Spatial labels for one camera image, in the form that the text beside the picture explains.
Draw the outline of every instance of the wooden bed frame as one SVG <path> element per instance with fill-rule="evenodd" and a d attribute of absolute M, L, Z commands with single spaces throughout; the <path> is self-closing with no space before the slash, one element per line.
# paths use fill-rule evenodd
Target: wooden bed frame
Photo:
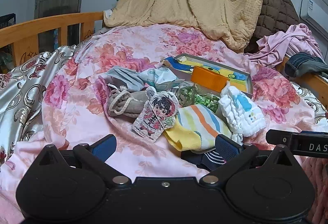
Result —
<path fill-rule="evenodd" d="M 39 33 L 58 28 L 58 45 L 66 45 L 67 26 L 81 23 L 80 41 L 83 41 L 93 34 L 96 20 L 103 20 L 103 12 L 57 15 L 19 23 L 0 29 L 0 48 L 11 44 L 14 64 L 16 66 L 22 65 L 39 53 Z M 285 57 L 284 61 L 276 67 L 276 70 L 282 72 L 287 61 L 288 58 Z M 322 77 L 305 74 L 295 81 L 311 90 L 319 101 L 328 108 L 328 82 Z"/>
<path fill-rule="evenodd" d="M 93 34 L 96 20 L 103 20 L 103 12 L 49 16 L 19 23 L 0 29 L 0 48 L 10 44 L 14 65 L 19 66 L 39 53 L 39 33 L 59 29 L 58 45 L 66 45 L 67 26 L 81 24 L 80 41 L 84 41 Z"/>

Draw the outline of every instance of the wooden headboard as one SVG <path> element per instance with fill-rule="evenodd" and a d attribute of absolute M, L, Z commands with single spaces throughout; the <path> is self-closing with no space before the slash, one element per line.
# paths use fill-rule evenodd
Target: wooden headboard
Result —
<path fill-rule="evenodd" d="M 103 19 L 103 12 L 74 13 L 38 18 L 0 29 L 0 48 L 11 44 L 14 65 L 19 66 L 39 53 L 38 34 L 59 29 L 58 45 L 67 44 L 67 26 L 81 23 L 80 41 L 93 34 L 95 21 Z"/>

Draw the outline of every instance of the air conditioner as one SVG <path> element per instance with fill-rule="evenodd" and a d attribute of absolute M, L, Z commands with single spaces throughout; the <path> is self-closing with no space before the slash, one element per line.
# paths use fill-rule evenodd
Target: air conditioner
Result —
<path fill-rule="evenodd" d="M 300 18 L 328 39 L 328 13 L 313 0 L 302 0 Z"/>

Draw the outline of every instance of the pink clothing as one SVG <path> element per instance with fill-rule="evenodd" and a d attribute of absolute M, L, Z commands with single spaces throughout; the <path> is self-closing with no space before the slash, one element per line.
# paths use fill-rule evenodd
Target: pink clothing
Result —
<path fill-rule="evenodd" d="M 303 23 L 291 25 L 286 33 L 277 32 L 269 37 L 264 36 L 257 41 L 257 44 L 260 51 L 255 54 L 245 54 L 245 56 L 248 56 L 251 62 L 271 68 L 280 64 L 285 54 L 293 56 L 299 52 L 306 52 L 323 60 L 318 43 L 309 28 Z"/>

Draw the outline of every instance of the denim jeans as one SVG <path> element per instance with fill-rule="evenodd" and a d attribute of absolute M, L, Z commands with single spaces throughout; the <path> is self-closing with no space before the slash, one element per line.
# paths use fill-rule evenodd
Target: denim jeans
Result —
<path fill-rule="evenodd" d="M 304 52 L 293 55 L 285 65 L 285 73 L 290 77 L 300 77 L 308 72 L 317 72 L 328 78 L 328 65 L 321 58 Z"/>

